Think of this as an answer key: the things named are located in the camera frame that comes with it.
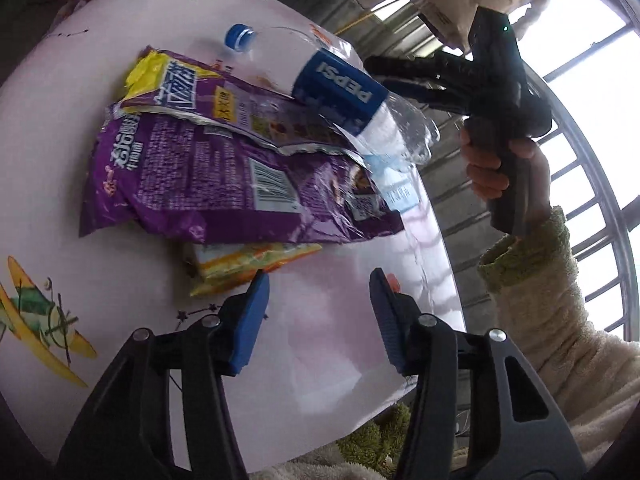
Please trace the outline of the person's right hand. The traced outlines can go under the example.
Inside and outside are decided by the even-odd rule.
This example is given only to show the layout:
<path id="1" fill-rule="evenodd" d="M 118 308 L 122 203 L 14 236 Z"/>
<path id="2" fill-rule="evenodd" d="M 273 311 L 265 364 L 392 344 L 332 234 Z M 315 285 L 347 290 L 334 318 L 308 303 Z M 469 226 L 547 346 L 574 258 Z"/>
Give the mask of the person's right hand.
<path id="1" fill-rule="evenodd" d="M 466 174 L 474 193 L 485 202 L 500 198 L 509 188 L 509 178 L 500 170 L 500 157 L 475 144 L 471 133 L 480 128 L 479 122 L 468 119 L 460 130 L 460 150 L 466 162 Z M 550 169 L 548 159 L 540 147 L 530 139 L 510 142 L 511 152 L 527 160 L 530 168 L 529 202 L 526 223 L 533 230 L 546 222 L 552 213 L 550 205 Z"/>

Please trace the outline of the fleece sleeved right forearm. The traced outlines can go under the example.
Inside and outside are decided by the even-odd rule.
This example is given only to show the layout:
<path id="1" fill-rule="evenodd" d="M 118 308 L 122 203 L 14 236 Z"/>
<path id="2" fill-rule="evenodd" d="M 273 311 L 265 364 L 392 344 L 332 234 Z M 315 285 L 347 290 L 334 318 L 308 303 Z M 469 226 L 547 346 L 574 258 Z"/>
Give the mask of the fleece sleeved right forearm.
<path id="1" fill-rule="evenodd" d="M 589 322 L 562 209 L 521 240 L 499 240 L 478 273 L 499 326 L 558 404 L 588 470 L 637 477 L 639 347 Z"/>

